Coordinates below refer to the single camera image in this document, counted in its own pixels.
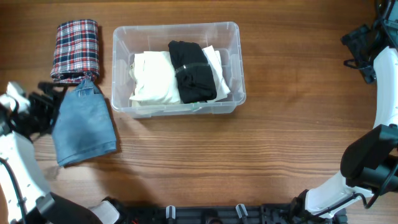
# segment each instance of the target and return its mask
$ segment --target plaid shirt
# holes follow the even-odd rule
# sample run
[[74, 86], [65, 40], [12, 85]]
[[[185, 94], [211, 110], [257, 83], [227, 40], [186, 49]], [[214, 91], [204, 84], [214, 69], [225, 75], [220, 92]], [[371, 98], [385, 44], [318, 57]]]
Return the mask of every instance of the plaid shirt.
[[99, 77], [98, 24], [91, 19], [58, 26], [51, 77], [55, 82], [80, 83]]

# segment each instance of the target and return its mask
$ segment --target blue denim garment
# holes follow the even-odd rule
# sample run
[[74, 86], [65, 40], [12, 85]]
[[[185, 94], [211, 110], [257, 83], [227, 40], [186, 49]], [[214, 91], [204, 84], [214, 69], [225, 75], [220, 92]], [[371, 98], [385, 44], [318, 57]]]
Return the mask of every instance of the blue denim garment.
[[83, 80], [65, 95], [52, 138], [59, 166], [116, 150], [116, 136], [104, 96], [91, 80]]

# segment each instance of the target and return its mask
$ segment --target brown tabletop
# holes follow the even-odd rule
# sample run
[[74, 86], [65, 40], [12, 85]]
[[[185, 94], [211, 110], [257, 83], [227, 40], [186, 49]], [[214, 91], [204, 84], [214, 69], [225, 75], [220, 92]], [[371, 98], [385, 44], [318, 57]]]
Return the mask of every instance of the brown tabletop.
[[[51, 80], [57, 26], [72, 19], [101, 26], [98, 86], [107, 98], [115, 28], [234, 21], [247, 99], [233, 113], [132, 119], [109, 109], [118, 153], [60, 168], [44, 136], [36, 159], [55, 193], [84, 206], [107, 195], [161, 206], [288, 203], [335, 174], [346, 147], [373, 127], [376, 86], [343, 66], [351, 55], [340, 42], [373, 17], [365, 0], [5, 4], [0, 90]], [[395, 223], [397, 199], [384, 195], [370, 210], [357, 202], [349, 222]]]

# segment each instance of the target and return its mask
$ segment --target plastic bin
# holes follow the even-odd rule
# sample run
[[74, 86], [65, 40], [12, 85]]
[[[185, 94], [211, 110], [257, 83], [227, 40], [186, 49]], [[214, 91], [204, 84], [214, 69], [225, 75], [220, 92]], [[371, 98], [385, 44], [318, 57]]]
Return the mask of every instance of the plastic bin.
[[[135, 82], [129, 76], [129, 66], [134, 54], [143, 51], [169, 51], [172, 40], [198, 43], [202, 48], [212, 45], [220, 51], [223, 76], [231, 93], [215, 103], [190, 103], [164, 106], [132, 107], [129, 97]], [[208, 24], [180, 24], [164, 26], [122, 26], [113, 32], [112, 99], [115, 111], [133, 118], [167, 116], [176, 114], [231, 113], [244, 103], [244, 87], [241, 40], [239, 27], [234, 22]]]

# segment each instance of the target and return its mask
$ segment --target folded denim shirt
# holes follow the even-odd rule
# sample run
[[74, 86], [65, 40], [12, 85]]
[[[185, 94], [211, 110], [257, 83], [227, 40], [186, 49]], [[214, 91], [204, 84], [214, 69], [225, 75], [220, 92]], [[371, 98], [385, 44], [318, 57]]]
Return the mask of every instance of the folded denim shirt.
[[98, 23], [91, 19], [58, 26], [51, 78], [55, 82], [80, 83], [98, 78]]
[[116, 150], [116, 136], [108, 108], [91, 80], [83, 80], [65, 95], [52, 138], [59, 166]]

